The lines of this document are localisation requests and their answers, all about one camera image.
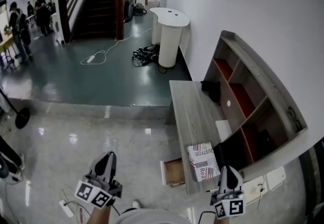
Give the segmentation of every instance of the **wooden stair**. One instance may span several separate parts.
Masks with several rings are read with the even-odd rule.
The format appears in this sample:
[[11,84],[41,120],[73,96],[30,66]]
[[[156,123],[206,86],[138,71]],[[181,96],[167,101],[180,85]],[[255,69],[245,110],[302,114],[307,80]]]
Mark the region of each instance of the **wooden stair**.
[[114,38],[115,0],[85,0],[72,31],[72,40]]

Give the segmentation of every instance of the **gray floor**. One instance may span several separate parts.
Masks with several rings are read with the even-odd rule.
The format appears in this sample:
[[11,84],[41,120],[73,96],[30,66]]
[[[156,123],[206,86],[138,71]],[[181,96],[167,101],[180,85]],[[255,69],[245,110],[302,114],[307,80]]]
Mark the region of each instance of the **gray floor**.
[[[125,24],[125,38],[152,27],[152,13]],[[135,68],[132,54],[151,45],[152,31],[119,43],[108,52],[103,65],[80,65],[81,60],[108,50],[114,40],[97,39],[59,45],[54,34],[33,33],[33,60],[17,70],[2,70],[0,83],[8,96],[74,104],[121,106],[169,106],[169,80],[188,80],[186,65],[178,62],[166,74],[157,64]],[[99,54],[93,62],[100,63]]]
[[[187,195],[185,187],[171,188],[161,183],[159,161],[180,157],[176,127],[159,121],[92,119],[81,117],[32,116],[28,125],[17,130],[13,119],[1,121],[0,134],[15,149],[25,154],[24,179],[8,185],[8,202],[15,217],[23,224],[77,223],[59,206],[62,189],[69,200],[79,179],[102,152],[117,153],[116,179],[124,185],[123,197],[116,207],[124,211],[134,198],[146,207],[163,208],[198,222],[200,213],[213,210],[210,194]],[[260,202],[247,207],[245,216],[230,223],[301,224],[305,211],[305,191],[298,159],[285,166],[286,183],[266,193]],[[1,211],[13,219],[5,200],[5,182],[0,182]],[[116,218],[112,212],[111,219]],[[201,224],[213,223],[206,214]]]

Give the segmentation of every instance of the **white pillar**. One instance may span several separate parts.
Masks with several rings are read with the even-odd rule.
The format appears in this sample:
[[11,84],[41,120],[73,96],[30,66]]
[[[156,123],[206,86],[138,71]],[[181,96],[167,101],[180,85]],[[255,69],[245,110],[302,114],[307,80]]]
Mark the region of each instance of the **white pillar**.
[[171,68],[176,64],[178,46],[182,27],[162,26],[161,46],[158,63],[165,68]]
[[152,44],[161,43],[162,25],[157,21],[157,14],[153,13]]

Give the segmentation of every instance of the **open drawer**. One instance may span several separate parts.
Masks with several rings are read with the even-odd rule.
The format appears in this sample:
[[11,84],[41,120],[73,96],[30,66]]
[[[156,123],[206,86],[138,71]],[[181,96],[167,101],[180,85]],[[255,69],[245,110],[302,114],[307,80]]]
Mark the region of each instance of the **open drawer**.
[[160,161],[162,184],[176,186],[185,183],[182,159]]

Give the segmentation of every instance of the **white cable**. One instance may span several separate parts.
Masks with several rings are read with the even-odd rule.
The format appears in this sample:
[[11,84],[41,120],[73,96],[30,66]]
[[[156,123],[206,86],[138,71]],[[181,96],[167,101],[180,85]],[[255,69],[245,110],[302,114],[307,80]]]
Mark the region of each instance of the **white cable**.
[[[129,40],[130,38],[132,38],[133,36],[138,35],[138,34],[147,33],[147,32],[148,32],[149,30],[151,30],[151,29],[153,29],[153,28],[149,28],[149,29],[147,29],[147,30],[145,30],[145,31],[143,31],[143,32],[137,32],[137,33],[131,35],[130,37],[128,37],[127,39],[119,40],[115,45],[113,45],[112,47],[110,47],[107,51],[105,51],[105,50],[101,50],[101,51],[95,53],[94,55],[88,56],[87,58],[83,59],[83,60],[80,62],[80,64],[81,64],[81,65],[100,65],[100,64],[104,64],[104,63],[106,62],[106,60],[107,60],[106,54],[108,53],[108,51],[110,51],[110,50],[113,49],[115,46],[117,46],[119,42],[122,42],[122,41],[125,41],[125,40]],[[104,54],[105,59],[103,60],[103,62],[101,62],[101,63],[84,63],[84,61],[88,60],[88,59],[91,58],[92,56],[96,56],[97,54]]]

